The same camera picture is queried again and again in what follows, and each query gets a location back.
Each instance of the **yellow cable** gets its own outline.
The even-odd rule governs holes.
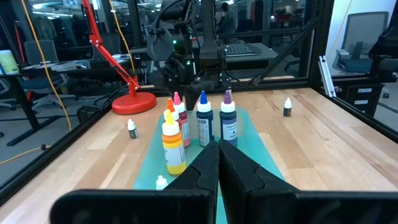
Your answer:
[[[330,54],[331,54],[331,53],[332,53],[332,51],[333,51],[333,48],[334,48],[334,47],[335,47],[335,45],[336,45],[337,39],[338,39],[338,37],[340,36],[341,29],[343,28],[344,21],[346,20],[347,13],[348,13],[348,10],[349,10],[349,8],[351,7],[351,3],[352,3],[352,2],[353,2],[353,0],[350,0],[350,1],[349,1],[348,8],[347,8],[347,10],[346,10],[346,13],[344,14],[343,22],[341,22],[341,26],[340,26],[340,29],[338,30],[337,37],[336,37],[336,39],[335,39],[335,41],[334,41],[333,45],[331,46],[331,49],[330,49],[330,51],[329,51],[328,55],[326,56],[326,59],[328,59],[328,58],[329,58]]]
[[[111,5],[112,12],[113,12],[113,16],[114,16],[114,20],[116,21],[116,25],[118,26],[118,31],[119,31],[119,33],[120,33],[120,36],[122,36],[122,40],[123,40],[123,42],[124,42],[124,45],[125,45],[126,48],[127,48],[128,54],[129,54],[129,56],[130,56],[130,62],[131,62],[132,72],[133,72],[133,74],[136,74],[136,69],[134,68],[134,63],[132,62],[132,57],[131,57],[131,54],[130,54],[130,48],[129,48],[127,42],[126,42],[126,39],[124,38],[124,35],[123,35],[123,33],[122,33],[122,30],[120,29],[119,22],[118,22],[118,18],[116,17],[116,11],[113,9],[113,5],[112,5],[111,0],[108,0],[108,1],[109,1],[110,5]]]
[[[21,157],[21,156],[23,156],[23,155],[25,155],[25,154],[28,154],[28,153],[30,153],[30,152],[34,152],[34,151],[39,150],[39,149],[41,149],[41,147],[37,147],[37,148],[35,148],[35,149],[31,149],[31,150],[29,150],[29,151],[23,152],[23,153],[21,153],[21,154],[19,154],[19,155],[16,155],[16,156],[14,156],[14,157],[12,157],[12,158],[10,158],[10,159],[8,159],[8,160],[5,160],[5,161],[0,162],[0,165],[3,165],[3,164],[5,164],[5,163],[7,163],[7,162],[10,162],[10,161],[13,161],[14,159],[17,159],[18,157]]]
[[[49,82],[50,82],[51,88],[52,88],[52,90],[54,91],[55,96],[57,97],[58,101],[59,101],[60,104],[61,104],[61,107],[62,107],[62,109],[63,109],[63,112],[65,113],[65,117],[67,118],[67,121],[68,121],[69,131],[71,131],[71,130],[72,130],[72,125],[70,124],[69,115],[68,115],[68,113],[67,113],[67,110],[65,109],[65,106],[64,106],[63,103],[62,103],[62,100],[61,100],[60,96],[58,96],[58,93],[57,93],[57,91],[55,90],[55,87],[54,87],[54,85],[53,85],[53,83],[52,83],[52,81],[51,81],[50,74],[49,74],[49,70],[48,70],[48,68],[47,68],[47,64],[45,63],[44,54],[43,54],[42,48],[40,47],[39,40],[37,39],[37,35],[36,35],[36,32],[35,32],[34,26],[33,26],[33,24],[32,24],[32,21],[31,21],[31,19],[30,19],[29,13],[27,12],[26,5],[25,5],[25,1],[24,1],[24,0],[21,0],[21,3],[22,3],[22,5],[23,5],[23,7],[24,7],[25,14],[26,14],[26,18],[27,18],[27,20],[29,21],[30,28],[32,29],[33,36],[35,37],[35,41],[36,41],[36,44],[37,44],[37,48],[39,49],[39,52],[40,52],[40,54],[41,54],[41,56],[42,56],[45,74],[47,75],[47,78],[48,78],[48,80],[49,80]]]

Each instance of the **lamp base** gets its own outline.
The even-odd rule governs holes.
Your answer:
[[[127,94],[113,101],[113,113],[120,115],[136,114],[156,106],[156,97],[152,93],[139,92],[135,96]]]

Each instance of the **teal mat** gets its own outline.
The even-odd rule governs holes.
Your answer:
[[[236,108],[238,114],[238,148],[249,156],[252,160],[258,162],[263,168],[273,173],[277,177],[284,180],[267,148],[262,143],[257,133],[248,111],[244,108]],[[189,165],[197,155],[203,150],[198,142],[197,116],[196,111],[188,112],[189,132],[191,136],[191,145],[185,149],[185,157],[187,165]],[[167,183],[171,183],[176,176],[172,176],[167,172],[164,150],[162,145],[162,124],[164,122],[163,115],[157,123],[154,138],[150,142],[150,147],[145,156],[144,162],[139,170],[134,189],[155,190],[156,179],[158,175],[162,175],[167,179]],[[214,110],[214,126],[216,141],[220,139],[220,110]],[[221,197],[220,187],[218,188],[217,200],[217,223],[226,223],[224,203]]]

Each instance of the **pink bottle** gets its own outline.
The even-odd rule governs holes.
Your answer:
[[[191,138],[189,137],[188,113],[177,92],[174,92],[174,108],[178,111],[178,115],[180,116],[184,146],[187,147],[191,144]]]

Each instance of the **orange bottle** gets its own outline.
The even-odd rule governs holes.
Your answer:
[[[182,131],[182,120],[180,119],[180,115],[179,115],[178,111],[176,109],[174,109],[173,100],[171,98],[167,99],[166,109],[170,110],[174,121],[178,122],[180,131]]]
[[[187,168],[182,132],[170,110],[164,112],[164,117],[162,142],[167,170],[172,175],[180,175]]]

